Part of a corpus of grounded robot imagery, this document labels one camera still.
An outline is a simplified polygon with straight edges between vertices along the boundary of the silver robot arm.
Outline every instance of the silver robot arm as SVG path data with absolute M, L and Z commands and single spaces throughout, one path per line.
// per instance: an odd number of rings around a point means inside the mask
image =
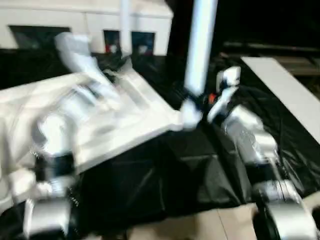
M 223 112 L 220 124 L 233 141 L 246 166 L 252 185 L 252 197 L 263 214 L 263 224 L 269 229 L 270 240 L 317 240 L 317 226 L 304 206 L 293 183 L 283 178 L 278 145 L 264 129 L 262 120 L 242 105 L 228 108 L 228 102 L 238 89 L 240 69 L 233 67 L 217 75 L 220 97 L 208 112 L 209 123 Z
M 31 126 L 36 186 L 25 204 L 23 233 L 28 239 L 46 233 L 52 235 L 52 232 L 63 238 L 76 234 L 76 224 L 72 225 L 74 221 L 71 219 L 77 208 L 70 197 L 77 182 L 74 136 L 95 110 L 100 98 L 119 100 L 117 91 L 104 79 L 97 63 L 88 54 L 89 49 L 84 47 L 86 41 L 75 39 L 70 33 L 62 33 L 57 41 L 61 58 L 68 63 L 67 66 L 71 70 L 85 66 L 82 71 L 91 80 L 75 85 L 39 115 Z

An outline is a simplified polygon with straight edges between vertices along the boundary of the floor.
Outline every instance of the floor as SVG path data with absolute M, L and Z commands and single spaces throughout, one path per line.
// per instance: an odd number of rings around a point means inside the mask
M 304 200 L 312 210 L 320 205 L 320 192 Z M 256 240 L 252 225 L 255 204 L 214 209 L 195 215 L 136 226 L 128 231 L 129 240 Z

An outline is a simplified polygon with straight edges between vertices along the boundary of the black tablecloth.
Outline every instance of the black tablecloth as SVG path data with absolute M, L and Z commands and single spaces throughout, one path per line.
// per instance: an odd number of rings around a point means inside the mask
M 116 56 L 96 57 L 101 69 L 117 68 Z M 185 61 L 174 56 L 133 56 L 132 62 L 179 109 Z M 206 91 L 214 90 L 217 71 L 235 64 L 242 67 L 240 81 L 245 87 L 237 91 L 232 103 L 241 103 L 262 118 L 278 143 L 286 176 L 299 194 L 305 197 L 318 191 L 319 144 L 240 59 L 212 60 Z M 1 89 L 68 73 L 55 52 L 27 50 L 2 50 L 0 70 Z M 80 195 L 84 225 L 103 232 L 246 204 L 251 201 L 251 185 L 233 143 L 217 126 L 202 122 L 194 131 L 166 132 L 87 170 L 80 178 Z

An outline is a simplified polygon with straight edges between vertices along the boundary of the orange component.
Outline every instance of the orange component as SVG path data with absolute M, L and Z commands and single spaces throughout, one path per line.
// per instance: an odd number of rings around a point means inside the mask
M 216 95 L 213 93 L 210 93 L 209 95 L 209 104 L 213 104 L 215 101 Z

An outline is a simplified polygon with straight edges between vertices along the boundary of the white panel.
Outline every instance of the white panel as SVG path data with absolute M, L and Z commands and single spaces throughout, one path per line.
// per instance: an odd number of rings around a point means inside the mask
M 68 27 L 73 33 L 87 34 L 85 15 L 80 12 L 0 9 L 1 48 L 18 47 L 9 25 Z
M 164 132 L 180 131 L 183 127 L 180 112 L 172 109 L 136 71 L 125 68 L 119 75 L 117 89 L 123 101 L 122 108 L 114 114 L 105 107 L 100 110 L 97 107 L 97 111 L 79 127 L 74 136 L 73 154 L 77 173 Z M 75 73 L 0 91 L 0 119 L 9 126 L 8 142 L 12 161 L 17 163 L 18 168 L 34 159 L 30 151 L 30 129 L 34 119 L 59 95 L 63 95 L 67 88 L 87 79 L 86 75 Z M 28 197 L 35 179 L 32 172 L 24 170 L 18 173 L 14 172 L 10 177 L 17 200 L 22 202 Z M 11 205 L 9 197 L 0 199 L 0 215 Z
M 320 144 L 320 101 L 273 58 L 242 60 Z
M 130 0 L 130 4 L 131 12 L 139 16 L 173 16 L 165 0 Z M 119 14 L 120 0 L 0 0 L 0 8 Z
M 170 18 L 153 18 L 131 16 L 131 30 L 134 32 L 155 33 L 153 54 L 166 55 L 171 30 Z M 92 37 L 91 50 L 96 53 L 105 52 L 104 30 L 119 30 L 118 15 L 87 13 L 88 31 Z

